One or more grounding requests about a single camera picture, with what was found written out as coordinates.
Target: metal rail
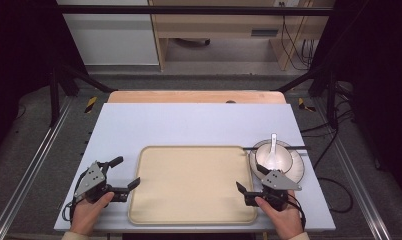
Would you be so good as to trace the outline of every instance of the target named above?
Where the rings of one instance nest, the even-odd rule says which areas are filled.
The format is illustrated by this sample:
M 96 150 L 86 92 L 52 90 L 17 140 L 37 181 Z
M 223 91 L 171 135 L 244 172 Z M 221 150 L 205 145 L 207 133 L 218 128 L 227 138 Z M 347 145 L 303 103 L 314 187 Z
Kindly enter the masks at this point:
M 322 119 L 326 122 L 326 110 L 322 99 L 313 99 L 315 106 L 318 107 L 318 112 Z M 359 174 L 357 173 L 356 168 L 351 162 L 350 157 L 348 156 L 341 140 L 338 136 L 335 139 L 335 151 L 338 155 L 338 159 L 340 160 L 341 167 L 347 176 L 347 180 L 353 190 L 353 194 L 357 199 L 357 203 L 359 204 L 361 210 L 363 211 L 363 215 L 366 218 L 366 222 L 369 225 L 369 228 L 377 240 L 390 240 L 391 236 L 383 222 L 381 216 L 379 215 L 378 210 L 376 209 L 375 204 L 373 203 L 372 198 L 370 197 L 366 187 L 363 184 Z
M 29 192 L 32 183 L 35 180 L 40 167 L 42 166 L 46 156 L 48 155 L 48 152 L 55 138 L 57 137 L 57 134 L 60 131 L 64 120 L 66 119 L 72 102 L 73 97 L 66 97 L 66 100 L 62 106 L 62 114 L 59 120 L 53 127 L 49 128 L 29 167 L 27 168 L 25 174 L 20 180 L 20 183 L 11 196 L 11 199 L 9 200 L 7 206 L 4 208 L 4 211 L 0 215 L 0 239 L 3 239 L 7 234 L 8 229 L 10 228 L 21 205 L 23 204 L 24 199 L 26 198 L 26 195 Z
M 335 10 L 318 7 L 242 7 L 242 6 L 112 6 L 58 5 L 33 6 L 36 10 L 59 11 L 63 14 L 183 14 L 183 15 L 276 15 L 334 16 L 353 14 L 353 9 Z

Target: white cabinet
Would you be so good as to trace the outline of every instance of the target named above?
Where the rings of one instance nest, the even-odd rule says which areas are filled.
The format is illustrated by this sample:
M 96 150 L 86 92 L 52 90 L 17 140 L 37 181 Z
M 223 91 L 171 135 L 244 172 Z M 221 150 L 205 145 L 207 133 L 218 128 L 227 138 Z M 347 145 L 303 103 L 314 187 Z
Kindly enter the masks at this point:
M 272 7 L 278 0 L 149 0 L 153 6 L 246 6 Z M 334 0 L 291 0 L 300 8 L 332 8 Z M 268 38 L 279 66 L 285 70 L 298 40 L 319 40 L 326 16 L 263 15 L 153 15 L 161 69 L 165 68 L 169 38 Z
M 146 0 L 57 0 L 59 5 L 147 5 Z M 148 14 L 64 14 L 85 65 L 158 65 Z

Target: sleeve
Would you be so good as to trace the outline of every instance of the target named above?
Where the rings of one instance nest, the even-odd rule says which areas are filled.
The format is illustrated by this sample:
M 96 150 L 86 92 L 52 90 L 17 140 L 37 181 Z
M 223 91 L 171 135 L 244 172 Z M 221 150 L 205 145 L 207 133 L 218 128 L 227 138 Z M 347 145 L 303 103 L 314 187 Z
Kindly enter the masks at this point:
M 66 232 L 61 240 L 89 240 L 89 237 L 74 232 Z
M 293 237 L 293 238 L 291 238 L 289 240 L 310 240 L 310 238 L 308 237 L 306 232 L 303 232 L 303 233 L 301 233 L 301 234 L 299 234 L 299 235 L 297 235 L 297 236 L 295 236 L 295 237 Z

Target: white tabletop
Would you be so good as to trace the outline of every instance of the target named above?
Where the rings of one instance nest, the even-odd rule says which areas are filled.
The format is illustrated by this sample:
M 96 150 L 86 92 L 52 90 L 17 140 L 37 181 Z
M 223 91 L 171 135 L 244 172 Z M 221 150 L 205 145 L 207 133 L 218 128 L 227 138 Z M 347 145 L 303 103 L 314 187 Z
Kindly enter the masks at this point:
M 304 145 L 289 104 L 217 103 L 106 103 L 65 199 L 72 200 L 79 175 L 95 160 L 110 161 L 123 156 L 124 162 L 109 169 L 107 183 L 126 187 L 136 175 L 140 151 L 147 146 L 220 145 L 252 147 L 277 133 L 278 140 Z M 302 191 L 296 192 L 306 215 L 307 231 L 334 230 L 322 190 L 307 151 L 299 151 L 305 165 Z M 254 188 L 261 190 L 253 174 Z M 110 203 L 101 213 L 95 231 L 101 232 L 260 232 L 274 229 L 258 209 L 257 219 L 237 225 L 134 225 L 128 219 L 126 203 Z M 58 216 L 55 230 L 67 231 L 70 223 Z

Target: wire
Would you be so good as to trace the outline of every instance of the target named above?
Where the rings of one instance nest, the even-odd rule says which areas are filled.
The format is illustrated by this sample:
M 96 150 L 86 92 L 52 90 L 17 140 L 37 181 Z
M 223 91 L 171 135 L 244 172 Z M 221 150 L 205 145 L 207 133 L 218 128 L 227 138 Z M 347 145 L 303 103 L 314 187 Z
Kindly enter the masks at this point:
M 353 110 L 347 110 L 347 111 L 345 111 L 343 114 L 341 114 L 339 117 L 338 117 L 338 119 L 340 119 L 340 118 L 342 118 L 342 117 L 345 117 L 345 118 L 342 118 L 342 120 L 340 121 L 340 123 L 342 123 L 342 122 L 344 122 L 345 120 L 347 120 L 347 119 L 350 119 L 350 118 L 353 118 Z
M 295 45 L 294 45 L 294 43 L 292 42 L 292 38 L 291 38 L 291 36 L 289 35 L 288 29 L 286 28 L 285 16 L 282 16 L 282 20 L 283 20 L 283 21 L 282 21 L 282 32 L 281 32 L 281 44 L 282 44 L 282 48 L 283 48 L 284 52 L 285 52 L 286 55 L 288 56 L 289 62 L 291 63 L 292 67 L 295 68 L 296 70 L 308 70 L 308 68 L 298 68 L 298 67 L 296 67 L 296 66 L 294 65 L 294 63 L 292 62 L 292 59 L 291 59 L 291 57 L 290 57 L 288 51 L 286 51 L 286 47 L 285 47 L 285 45 L 283 44 L 283 32 L 284 32 L 284 30 L 286 30 L 287 35 L 289 36 L 289 39 L 290 39 L 292 45 L 294 46 L 295 52 L 296 52 L 297 55 L 298 55 L 297 49 L 295 48 Z
M 317 130 L 317 129 L 320 129 L 320 128 L 324 128 L 324 127 L 326 127 L 326 126 L 328 126 L 328 125 L 329 125 L 329 123 L 324 123 L 324 124 L 319 125 L 319 126 L 316 126 L 316 127 L 312 127 L 312 128 L 300 130 L 300 133 L 310 132 L 310 131 L 313 131 L 313 130 Z
M 300 34 L 301 25 L 302 25 L 302 24 L 299 24 L 299 26 L 298 26 L 298 30 L 297 30 L 296 37 Z M 288 35 L 289 40 L 290 40 L 290 42 L 291 42 L 291 44 L 292 44 L 292 47 L 293 47 L 295 53 L 296 53 L 297 56 L 298 56 L 298 59 L 300 59 L 301 63 L 302 63 L 304 66 L 306 66 L 307 68 L 304 68 L 304 69 L 303 69 L 303 68 L 297 68 L 297 67 L 294 65 L 294 63 L 292 62 L 292 59 L 291 59 L 291 57 L 290 57 L 290 55 L 289 55 L 288 51 L 286 50 L 286 47 L 285 47 L 285 45 L 284 45 L 284 43 L 283 43 L 283 32 L 284 32 L 284 31 L 286 32 L 286 35 Z M 309 70 L 309 69 L 310 69 L 310 65 L 309 65 L 308 62 L 311 63 L 311 61 L 312 61 L 312 59 L 313 59 L 313 57 L 312 57 L 312 55 L 313 55 L 313 49 L 314 49 L 314 48 L 312 48 L 313 45 L 310 46 L 310 52 L 309 52 L 309 58 L 310 58 L 310 60 L 306 62 L 306 61 L 304 60 L 304 58 L 300 57 L 300 54 L 298 53 L 297 48 L 296 48 L 296 46 L 295 46 L 295 41 L 292 39 L 291 34 L 289 34 L 288 28 L 286 27 L 285 15 L 282 16 L 281 44 L 282 44 L 282 48 L 283 48 L 284 52 L 285 52 L 286 55 L 288 56 L 288 60 L 289 60 L 289 62 L 291 63 L 291 65 L 292 65 L 293 68 L 295 68 L 296 70 Z
M 23 115 L 26 113 L 26 110 L 27 110 L 26 106 L 24 106 L 23 104 L 19 104 L 18 106 L 23 108 L 23 112 L 19 116 L 17 116 L 15 120 L 23 117 Z
M 345 100 L 351 100 L 353 98 L 353 94 L 341 87 L 339 84 L 336 84 L 336 93 L 338 93 L 339 97 Z
M 332 132 L 328 132 L 328 133 L 324 133 L 324 134 L 320 134 L 320 135 L 303 135 L 302 137 L 305 137 L 305 138 L 307 138 L 307 137 L 309 137 L 309 138 L 318 138 L 318 137 L 325 137 L 325 136 L 328 136 L 328 135 L 332 135 L 332 134 L 334 134 L 335 133 L 335 131 L 332 131 Z
M 323 150 L 322 154 L 320 157 L 317 159 L 316 163 L 313 165 L 313 169 L 316 170 L 317 165 L 322 161 L 323 156 L 325 156 L 326 152 L 329 150 L 329 148 L 332 146 L 332 143 L 335 141 L 336 136 L 338 135 L 338 128 L 335 130 L 335 134 L 333 135 L 331 141 L 329 142 L 328 146 L 326 146 L 325 150 Z
M 83 177 L 86 175 L 87 172 L 88 172 L 88 170 L 85 170 L 82 174 L 80 174 L 79 179 L 77 180 L 76 186 L 74 187 L 74 192 L 76 192 L 77 188 L 80 186 L 80 182 L 82 181 Z M 73 200 L 71 200 L 71 202 L 67 203 L 66 206 L 63 208 L 62 217 L 63 217 L 64 221 L 72 223 L 76 204 L 77 204 L 76 197 L 73 196 Z M 67 208 L 69 209 L 69 216 L 70 216 L 68 219 L 66 217 L 66 209 Z
M 304 49 L 309 48 L 308 50 L 308 56 L 304 55 Z M 310 68 L 311 63 L 313 61 L 313 52 L 314 52 L 314 40 L 310 40 L 310 46 L 308 46 L 308 40 L 304 39 L 303 40 L 303 45 L 301 47 L 301 61 L 303 61 L 308 68 Z
M 300 217 L 301 226 L 303 227 L 303 230 L 304 230 L 304 228 L 306 226 L 306 215 L 304 214 L 304 211 L 303 211 L 303 208 L 301 207 L 300 202 L 294 196 L 292 196 L 291 194 L 288 194 L 288 196 L 290 196 L 292 199 L 294 199 L 296 203 L 293 203 L 287 199 L 283 199 L 281 196 L 275 195 L 275 194 L 268 194 L 267 196 L 273 197 L 282 203 L 287 203 L 287 204 L 293 206 L 294 208 L 296 208 L 301 214 L 301 217 Z
M 344 100 L 344 101 L 341 101 L 341 102 L 339 102 L 337 105 L 336 105 L 336 108 L 338 108 L 339 106 L 341 106 L 342 104 L 344 104 L 344 103 L 348 103 L 348 104 L 350 104 L 351 103 L 351 101 L 350 100 Z
M 346 209 L 342 209 L 342 210 L 329 209 L 329 211 L 336 212 L 336 213 L 347 213 L 347 212 L 351 211 L 351 209 L 353 209 L 353 206 L 354 206 L 353 196 L 351 195 L 350 191 L 344 185 L 342 185 L 341 183 L 339 183 L 335 180 L 332 180 L 330 178 L 318 177 L 317 180 L 328 181 L 328 182 L 332 182 L 332 183 L 338 185 L 339 187 L 344 189 L 344 191 L 347 193 L 348 197 L 350 198 L 350 204 Z

